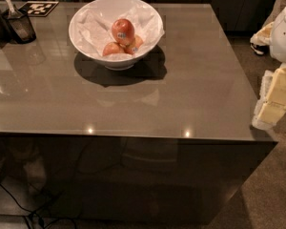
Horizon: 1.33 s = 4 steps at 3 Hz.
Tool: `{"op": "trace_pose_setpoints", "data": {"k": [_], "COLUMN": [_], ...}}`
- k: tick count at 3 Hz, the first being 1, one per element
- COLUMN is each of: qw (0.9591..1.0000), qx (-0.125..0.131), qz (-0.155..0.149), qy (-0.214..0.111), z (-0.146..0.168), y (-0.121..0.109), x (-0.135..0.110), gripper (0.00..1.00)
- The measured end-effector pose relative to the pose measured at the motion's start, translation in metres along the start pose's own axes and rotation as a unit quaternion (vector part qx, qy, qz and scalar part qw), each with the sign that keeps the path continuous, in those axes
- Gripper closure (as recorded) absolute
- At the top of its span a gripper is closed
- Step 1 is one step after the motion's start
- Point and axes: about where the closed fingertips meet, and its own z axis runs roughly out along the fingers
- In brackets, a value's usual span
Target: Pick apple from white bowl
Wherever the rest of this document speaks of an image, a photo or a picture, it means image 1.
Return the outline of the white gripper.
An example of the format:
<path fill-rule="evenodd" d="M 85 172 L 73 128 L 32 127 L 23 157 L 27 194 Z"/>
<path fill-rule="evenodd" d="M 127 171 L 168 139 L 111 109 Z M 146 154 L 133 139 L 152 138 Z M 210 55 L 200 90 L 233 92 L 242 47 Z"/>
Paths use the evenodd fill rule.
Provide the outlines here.
<path fill-rule="evenodd" d="M 271 57 L 282 62 L 274 72 L 266 71 L 262 77 L 252 125 L 269 130 L 286 114 L 286 7 L 274 21 L 270 35 Z"/>

